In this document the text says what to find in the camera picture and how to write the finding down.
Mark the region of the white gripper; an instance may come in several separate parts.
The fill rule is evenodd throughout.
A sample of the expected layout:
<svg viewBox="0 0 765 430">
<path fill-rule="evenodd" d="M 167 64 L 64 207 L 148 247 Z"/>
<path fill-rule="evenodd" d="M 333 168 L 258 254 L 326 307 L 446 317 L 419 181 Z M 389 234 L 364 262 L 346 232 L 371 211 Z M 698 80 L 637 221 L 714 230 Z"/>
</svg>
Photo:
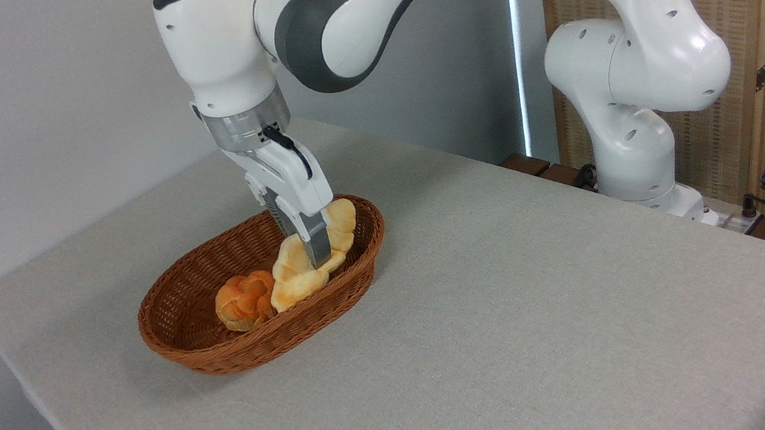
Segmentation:
<svg viewBox="0 0 765 430">
<path fill-rule="evenodd" d="M 298 237 L 313 268 L 323 266 L 332 251 L 324 210 L 334 194 L 320 163 L 303 144 L 283 134 L 258 146 L 223 152 L 244 169 L 251 192 L 285 237 Z"/>
</svg>

